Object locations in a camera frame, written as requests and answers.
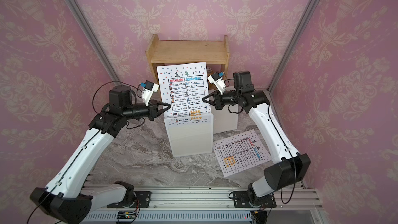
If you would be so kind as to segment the white rack board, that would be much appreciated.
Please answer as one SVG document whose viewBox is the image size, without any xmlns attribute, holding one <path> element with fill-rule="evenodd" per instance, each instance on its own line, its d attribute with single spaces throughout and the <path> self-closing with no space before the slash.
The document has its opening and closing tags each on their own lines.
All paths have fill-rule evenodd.
<svg viewBox="0 0 398 224">
<path fill-rule="evenodd" d="M 211 153 L 213 150 L 213 114 L 164 119 L 174 157 Z"/>
<path fill-rule="evenodd" d="M 227 105 L 222 110 L 216 110 L 214 106 L 210 106 L 214 117 L 214 134 L 233 131 L 238 128 L 238 114 L 230 113 L 228 107 L 232 112 L 239 111 L 238 105 Z"/>
</svg>

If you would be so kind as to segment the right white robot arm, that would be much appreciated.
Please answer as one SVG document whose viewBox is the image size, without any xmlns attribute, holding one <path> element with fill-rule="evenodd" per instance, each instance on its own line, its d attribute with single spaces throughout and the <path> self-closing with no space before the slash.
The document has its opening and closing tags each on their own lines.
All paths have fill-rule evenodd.
<svg viewBox="0 0 398 224">
<path fill-rule="evenodd" d="M 301 154 L 287 138 L 273 113 L 268 97 L 263 91 L 254 88 L 249 71 L 233 74 L 234 90 L 230 91 L 226 89 L 223 76 L 223 72 L 208 76 L 208 82 L 217 89 L 203 97 L 202 101 L 216 110 L 239 105 L 257 125 L 273 162 L 272 166 L 264 170 L 260 179 L 248 186 L 249 203 L 261 206 L 272 198 L 274 192 L 302 181 L 311 160 L 307 154 Z"/>
</svg>

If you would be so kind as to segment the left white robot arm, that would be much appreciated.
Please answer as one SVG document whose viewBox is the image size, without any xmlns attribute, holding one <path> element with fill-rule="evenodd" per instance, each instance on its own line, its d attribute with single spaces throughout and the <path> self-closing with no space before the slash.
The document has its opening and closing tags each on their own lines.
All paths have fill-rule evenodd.
<svg viewBox="0 0 398 224">
<path fill-rule="evenodd" d="M 31 201 L 60 223 L 79 224 L 86 216 L 111 204 L 139 207 L 134 186 L 117 181 L 110 186 L 83 193 L 85 181 L 105 148 L 117 137 L 129 120 L 153 121 L 171 108 L 169 103 L 153 100 L 159 85 L 141 84 L 142 103 L 137 103 L 132 86 L 121 83 L 109 92 L 109 102 L 93 118 L 79 146 L 65 166 L 44 188 L 35 188 Z"/>
</svg>

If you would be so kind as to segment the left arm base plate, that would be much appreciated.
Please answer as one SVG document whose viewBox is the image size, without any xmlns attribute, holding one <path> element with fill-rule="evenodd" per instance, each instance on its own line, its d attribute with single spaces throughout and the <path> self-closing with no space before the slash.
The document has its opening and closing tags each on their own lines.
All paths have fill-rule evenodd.
<svg viewBox="0 0 398 224">
<path fill-rule="evenodd" d="M 106 208 L 149 208 L 151 201 L 151 191 L 136 191 L 131 203 L 113 203 L 107 205 Z"/>
</svg>

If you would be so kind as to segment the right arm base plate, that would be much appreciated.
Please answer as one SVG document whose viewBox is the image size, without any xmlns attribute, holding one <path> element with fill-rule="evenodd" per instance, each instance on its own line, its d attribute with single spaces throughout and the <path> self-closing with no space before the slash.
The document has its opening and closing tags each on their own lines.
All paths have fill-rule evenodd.
<svg viewBox="0 0 398 224">
<path fill-rule="evenodd" d="M 277 205 L 272 194 L 257 197 L 251 190 L 233 191 L 228 197 L 234 202 L 235 208 L 274 208 Z"/>
</svg>

